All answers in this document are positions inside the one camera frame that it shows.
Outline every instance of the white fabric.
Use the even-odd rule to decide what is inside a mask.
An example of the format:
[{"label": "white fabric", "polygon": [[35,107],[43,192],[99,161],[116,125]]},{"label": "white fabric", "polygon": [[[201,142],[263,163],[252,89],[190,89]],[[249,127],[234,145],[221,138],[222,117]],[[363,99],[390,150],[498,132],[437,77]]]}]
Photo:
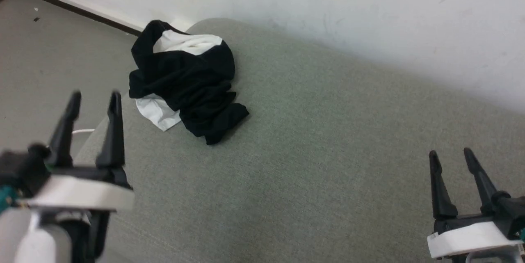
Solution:
[{"label": "white fabric", "polygon": [[[210,48],[218,46],[223,39],[216,35],[185,35],[173,30],[166,30],[153,46],[153,53],[183,50],[184,52],[200,55]],[[172,110],[161,97],[151,94],[146,97],[135,99],[140,114],[149,119],[163,132],[176,125],[180,121],[180,111]]]},{"label": "white fabric", "polygon": [[137,108],[143,117],[149,119],[154,125],[165,132],[180,121],[180,111],[173,111],[161,97],[151,94],[135,99]]},{"label": "white fabric", "polygon": [[153,45],[153,53],[183,50],[190,54],[200,55],[210,48],[218,46],[221,42],[223,39],[216,35],[185,35],[173,30],[166,30]]}]

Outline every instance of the baseboard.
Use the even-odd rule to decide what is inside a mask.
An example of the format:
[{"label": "baseboard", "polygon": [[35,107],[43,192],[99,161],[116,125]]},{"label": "baseboard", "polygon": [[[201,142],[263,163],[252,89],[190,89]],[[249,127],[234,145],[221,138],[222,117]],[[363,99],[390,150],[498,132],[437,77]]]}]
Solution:
[{"label": "baseboard", "polygon": [[[106,8],[100,7],[93,3],[85,3],[79,0],[44,0],[58,7],[62,7],[69,11],[73,11],[87,18],[102,22],[104,24],[110,25],[127,33],[133,35],[139,35],[144,29],[145,24],[132,20],[123,16],[122,14],[109,11]],[[182,31],[186,31],[191,27],[195,22],[185,21],[181,18],[176,18],[171,20],[170,24]]]}]

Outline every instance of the gray fabric surface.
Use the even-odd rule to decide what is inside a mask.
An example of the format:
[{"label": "gray fabric surface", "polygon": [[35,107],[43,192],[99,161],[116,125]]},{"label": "gray fabric surface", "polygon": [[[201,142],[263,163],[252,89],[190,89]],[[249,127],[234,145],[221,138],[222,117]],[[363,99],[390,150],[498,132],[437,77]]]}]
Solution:
[{"label": "gray fabric surface", "polygon": [[[430,261],[431,149],[461,213],[480,206],[465,146],[496,186],[524,193],[523,115],[231,20],[189,32],[231,47],[251,115],[209,147],[123,99],[137,197],[113,216],[108,244],[133,261]],[[94,159],[106,124],[77,161]]]}]

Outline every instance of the black cloth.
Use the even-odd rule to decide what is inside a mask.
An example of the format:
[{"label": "black cloth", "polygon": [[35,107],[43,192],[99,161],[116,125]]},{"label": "black cloth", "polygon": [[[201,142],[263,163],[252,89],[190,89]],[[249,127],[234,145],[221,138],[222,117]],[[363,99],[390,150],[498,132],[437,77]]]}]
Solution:
[{"label": "black cloth", "polygon": [[153,53],[165,30],[187,34],[160,20],[146,26],[131,48],[139,69],[130,73],[130,97],[155,93],[180,110],[180,119],[196,137],[204,136],[208,145],[218,143],[248,115],[246,107],[232,103],[236,93],[229,91],[235,74],[233,54],[224,40],[200,55],[182,50]]}]

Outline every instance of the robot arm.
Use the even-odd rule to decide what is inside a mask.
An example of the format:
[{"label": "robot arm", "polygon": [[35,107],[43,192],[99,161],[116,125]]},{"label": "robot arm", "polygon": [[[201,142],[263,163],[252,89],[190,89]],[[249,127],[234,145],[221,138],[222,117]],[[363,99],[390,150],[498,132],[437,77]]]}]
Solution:
[{"label": "robot arm", "polygon": [[427,237],[432,258],[450,258],[453,262],[470,262],[474,258],[506,258],[523,262],[525,239],[525,197],[511,198],[497,191],[478,159],[465,148],[468,170],[474,175],[482,202],[481,213],[458,216],[450,201],[443,178],[441,163],[431,151],[431,192],[434,214],[434,233]]},{"label": "robot arm", "polygon": [[0,156],[0,214],[8,207],[32,212],[15,263],[93,263],[103,253],[110,213],[133,207],[135,194],[124,173],[121,97],[113,92],[109,125],[95,165],[73,166],[73,123],[80,92],[69,104],[49,147],[36,144],[28,153]]}]

